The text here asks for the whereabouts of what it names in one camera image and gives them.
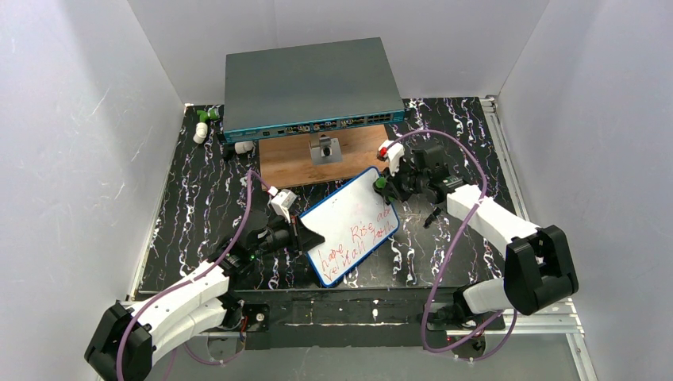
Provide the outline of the green bone-shaped whiteboard eraser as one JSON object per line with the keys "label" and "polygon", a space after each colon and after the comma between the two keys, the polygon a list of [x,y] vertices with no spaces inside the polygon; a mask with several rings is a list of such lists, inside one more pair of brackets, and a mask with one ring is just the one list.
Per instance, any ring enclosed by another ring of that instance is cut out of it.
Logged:
{"label": "green bone-shaped whiteboard eraser", "polygon": [[372,187],[376,193],[381,193],[384,190],[386,183],[387,180],[381,176],[372,183]]}

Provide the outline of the blue-framed small whiteboard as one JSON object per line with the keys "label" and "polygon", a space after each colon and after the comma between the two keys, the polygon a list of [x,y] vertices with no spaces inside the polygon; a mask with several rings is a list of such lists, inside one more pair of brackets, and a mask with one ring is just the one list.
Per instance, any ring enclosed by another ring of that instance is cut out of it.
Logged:
{"label": "blue-framed small whiteboard", "polygon": [[334,287],[399,229],[395,208],[375,193],[381,175],[368,167],[300,216],[325,238],[306,252],[318,282]]}

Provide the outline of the white pipe elbow fitting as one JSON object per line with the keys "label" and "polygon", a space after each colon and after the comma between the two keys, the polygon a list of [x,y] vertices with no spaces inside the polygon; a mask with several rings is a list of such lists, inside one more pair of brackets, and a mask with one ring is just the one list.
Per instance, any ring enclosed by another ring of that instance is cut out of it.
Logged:
{"label": "white pipe elbow fitting", "polygon": [[209,136],[209,126],[205,122],[199,122],[195,126],[193,141],[195,144],[203,144]]}

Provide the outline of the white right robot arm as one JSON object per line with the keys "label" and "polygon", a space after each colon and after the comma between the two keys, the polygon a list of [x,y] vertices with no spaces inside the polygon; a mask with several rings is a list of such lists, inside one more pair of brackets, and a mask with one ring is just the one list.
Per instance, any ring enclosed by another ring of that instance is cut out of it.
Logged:
{"label": "white right robot arm", "polygon": [[414,149],[408,160],[401,144],[387,140],[378,155],[388,167],[373,187],[386,203],[423,194],[436,207],[425,220],[426,226],[446,212],[465,221],[505,259],[502,277],[461,287],[450,306],[429,313],[430,321],[466,322],[509,308],[531,315],[579,290],[562,229],[555,225],[542,228],[482,196],[478,186],[450,173],[438,148]]}

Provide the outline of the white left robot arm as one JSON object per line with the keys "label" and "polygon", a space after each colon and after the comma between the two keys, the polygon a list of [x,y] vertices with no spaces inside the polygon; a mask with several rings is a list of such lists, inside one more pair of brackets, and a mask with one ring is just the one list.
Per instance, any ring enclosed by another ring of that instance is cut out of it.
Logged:
{"label": "white left robot arm", "polygon": [[262,256],[285,248],[305,253],[323,243],[325,237],[297,215],[269,218],[252,211],[242,228],[173,286],[154,298],[108,308],[84,359],[104,380],[144,380],[158,360],[209,329],[232,329],[242,337],[266,310],[245,306],[233,286]]}

